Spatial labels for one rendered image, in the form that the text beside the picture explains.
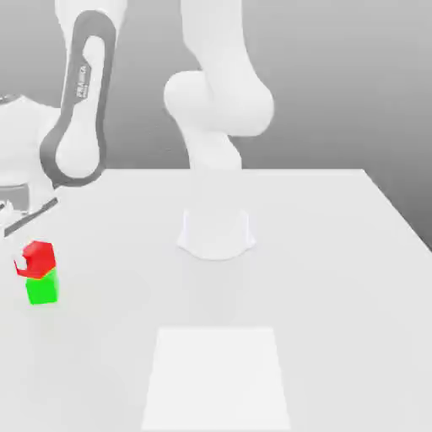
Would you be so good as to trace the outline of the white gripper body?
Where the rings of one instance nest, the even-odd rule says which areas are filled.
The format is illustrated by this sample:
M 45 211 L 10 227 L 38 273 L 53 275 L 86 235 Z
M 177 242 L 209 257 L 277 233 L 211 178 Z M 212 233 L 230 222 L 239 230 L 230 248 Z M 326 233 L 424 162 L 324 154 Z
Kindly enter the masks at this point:
M 10 201 L 0 202 L 0 240 L 2 249 L 11 257 L 20 257 L 35 235 L 35 221 L 58 204 L 54 197 L 37 211 L 29 213 L 14 209 Z

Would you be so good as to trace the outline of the small red cube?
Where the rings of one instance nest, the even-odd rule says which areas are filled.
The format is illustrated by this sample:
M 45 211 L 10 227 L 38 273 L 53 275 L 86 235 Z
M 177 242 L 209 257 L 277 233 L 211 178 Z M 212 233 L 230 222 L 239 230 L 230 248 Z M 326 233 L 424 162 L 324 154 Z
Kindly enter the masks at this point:
M 26 269 L 18 268 L 16 273 L 25 278 L 41 279 L 45 277 L 57 264 L 52 243 L 34 240 L 22 251 Z

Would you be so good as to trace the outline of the small green cube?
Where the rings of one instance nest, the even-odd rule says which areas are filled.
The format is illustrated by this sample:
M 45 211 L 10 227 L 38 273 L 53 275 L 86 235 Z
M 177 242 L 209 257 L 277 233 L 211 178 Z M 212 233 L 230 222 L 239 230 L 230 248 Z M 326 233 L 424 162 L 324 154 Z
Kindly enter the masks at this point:
M 54 267 L 42 278 L 27 278 L 25 287 L 32 305 L 56 303 L 59 295 L 59 280 Z

